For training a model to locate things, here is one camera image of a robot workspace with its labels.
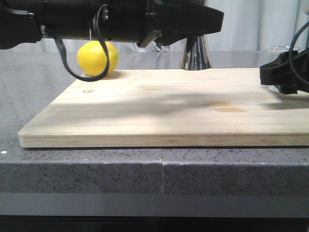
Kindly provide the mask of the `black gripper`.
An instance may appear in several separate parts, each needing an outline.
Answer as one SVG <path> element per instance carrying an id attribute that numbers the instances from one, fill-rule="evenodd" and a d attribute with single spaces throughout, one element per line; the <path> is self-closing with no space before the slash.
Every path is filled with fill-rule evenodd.
<path id="1" fill-rule="evenodd" d="M 97 39 L 94 18 L 105 41 L 151 42 L 169 46 L 185 38 L 220 32 L 224 13 L 197 0 L 91 0 L 90 34 Z"/>

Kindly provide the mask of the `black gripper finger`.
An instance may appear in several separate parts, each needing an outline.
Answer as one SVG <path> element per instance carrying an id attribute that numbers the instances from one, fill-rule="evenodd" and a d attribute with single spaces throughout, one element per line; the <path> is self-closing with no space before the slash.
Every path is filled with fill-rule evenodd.
<path id="1" fill-rule="evenodd" d="M 291 70 L 289 52 L 281 53 L 274 61 L 260 67 L 260 84 L 275 86 L 279 93 L 296 94 L 309 91 L 309 50 L 293 51 Z"/>

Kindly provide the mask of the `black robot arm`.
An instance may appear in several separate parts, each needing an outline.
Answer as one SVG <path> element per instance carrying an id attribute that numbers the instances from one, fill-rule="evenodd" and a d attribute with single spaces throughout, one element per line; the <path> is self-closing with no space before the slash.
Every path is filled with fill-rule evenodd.
<path id="1" fill-rule="evenodd" d="M 0 3 L 0 47 L 10 49 L 42 38 L 88 40 L 96 37 L 93 18 L 106 41 L 155 41 L 168 46 L 179 40 L 217 33 L 224 13 L 197 0 L 3 0 Z"/>

